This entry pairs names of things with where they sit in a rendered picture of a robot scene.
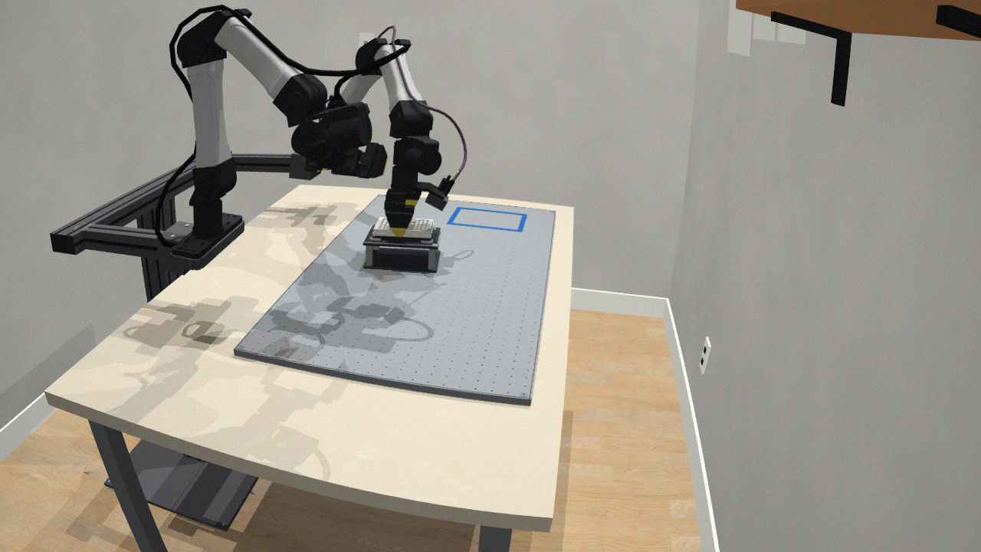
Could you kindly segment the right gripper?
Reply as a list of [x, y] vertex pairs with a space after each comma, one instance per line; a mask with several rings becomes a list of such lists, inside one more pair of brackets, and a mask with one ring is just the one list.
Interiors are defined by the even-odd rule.
[[310, 172], [332, 170], [334, 175], [364, 179], [381, 177], [385, 172], [386, 162], [388, 162], [388, 153], [386, 153], [385, 147], [378, 143], [370, 143], [366, 146], [365, 152], [358, 148], [351, 148], [339, 153], [330, 151], [323, 159], [317, 161], [305, 157], [307, 160], [304, 170]]

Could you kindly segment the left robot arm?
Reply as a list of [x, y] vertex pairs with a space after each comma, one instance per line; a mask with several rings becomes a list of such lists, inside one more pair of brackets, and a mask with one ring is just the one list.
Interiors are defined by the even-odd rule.
[[[402, 47], [407, 46], [409, 49], [411, 45], [408, 39], [396, 39], [395, 45], [392, 45], [392, 42], [388, 44], [386, 38], [374, 38], [359, 47], [356, 53], [356, 69], [388, 56]], [[430, 139], [430, 130], [432, 130], [430, 110], [412, 99], [414, 97], [427, 105], [426, 100], [422, 100], [413, 84], [405, 53], [380, 68], [351, 77], [346, 89], [340, 95], [346, 104], [358, 104], [371, 86], [383, 76], [389, 95], [389, 136], [401, 139], [395, 141], [393, 164], [400, 170], [415, 170], [430, 176], [441, 166], [439, 141]], [[409, 91], [412, 92], [412, 97]], [[444, 211], [448, 203], [448, 196], [445, 193], [449, 186], [451, 186], [451, 175], [442, 179], [439, 186], [432, 185], [430, 182], [418, 182], [417, 186], [413, 186], [413, 191], [430, 192], [426, 203]]]

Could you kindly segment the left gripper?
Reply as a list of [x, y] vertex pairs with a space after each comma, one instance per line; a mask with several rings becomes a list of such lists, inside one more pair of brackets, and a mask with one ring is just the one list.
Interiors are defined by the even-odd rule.
[[418, 173], [415, 170], [400, 170], [397, 166], [392, 167], [392, 184], [386, 193], [383, 209], [390, 230], [396, 237], [403, 237], [412, 220], [415, 206], [422, 194], [422, 191], [413, 191], [413, 186], [417, 185]]

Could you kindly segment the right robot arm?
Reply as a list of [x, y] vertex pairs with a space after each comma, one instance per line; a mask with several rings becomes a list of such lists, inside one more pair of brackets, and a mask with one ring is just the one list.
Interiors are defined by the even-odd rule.
[[[185, 258], [199, 259], [242, 223], [241, 215], [223, 212], [220, 200], [236, 184], [235, 158], [225, 135], [223, 70], [227, 51], [264, 85], [274, 106], [287, 117], [288, 128], [299, 125], [291, 137], [295, 153], [317, 161], [330, 151], [368, 146], [372, 139], [367, 103], [347, 104], [341, 97], [330, 95], [327, 110], [328, 90], [321, 80], [290, 65], [238, 15], [214, 11], [183, 34], [176, 45], [192, 87], [196, 138], [194, 192], [189, 200], [194, 226], [192, 233], [172, 247], [173, 255]], [[323, 117], [325, 121], [314, 122]]]

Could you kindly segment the grey perforated breadboard table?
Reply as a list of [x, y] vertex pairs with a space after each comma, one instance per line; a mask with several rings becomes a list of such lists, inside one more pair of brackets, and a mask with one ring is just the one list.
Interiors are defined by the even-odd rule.
[[[234, 355], [446, 397], [530, 406], [555, 212], [419, 198], [442, 227], [437, 273], [363, 268], [377, 195], [299, 274]], [[527, 214], [522, 233], [446, 224], [457, 207]]]

